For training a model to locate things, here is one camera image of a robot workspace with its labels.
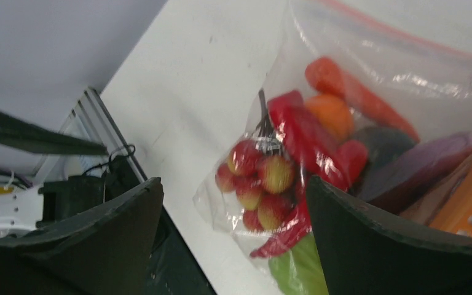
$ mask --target plastic bag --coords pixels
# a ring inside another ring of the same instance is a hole
[[[399,213],[472,153],[472,56],[331,0],[291,0],[283,24],[278,57],[243,136],[194,197],[199,213],[266,272],[312,230],[304,202],[309,176],[384,200],[378,205],[386,210],[396,204]],[[445,155],[442,162],[437,155]],[[393,176],[381,171],[390,165],[398,169]],[[376,181],[378,191],[365,189]],[[402,203],[393,201],[416,183]]]

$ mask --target green vegetable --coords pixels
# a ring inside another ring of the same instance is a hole
[[[270,272],[285,295],[328,295],[313,234],[269,260]]]

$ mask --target carrot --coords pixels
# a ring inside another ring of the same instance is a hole
[[[318,118],[338,141],[345,141],[353,132],[353,117],[347,104],[332,94],[321,94],[305,101],[305,107]]]
[[[416,142],[420,141],[405,118],[330,58],[320,57],[309,64],[305,77],[315,90],[336,95],[379,124],[402,130]]]

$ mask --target orange fruit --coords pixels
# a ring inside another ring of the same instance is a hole
[[[305,107],[338,141],[345,141],[353,132],[354,123],[345,101],[332,94],[320,94],[305,101]]]

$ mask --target purple eggplant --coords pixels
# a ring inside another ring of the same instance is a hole
[[[366,175],[357,197],[398,214],[472,154],[472,132],[419,144]]]

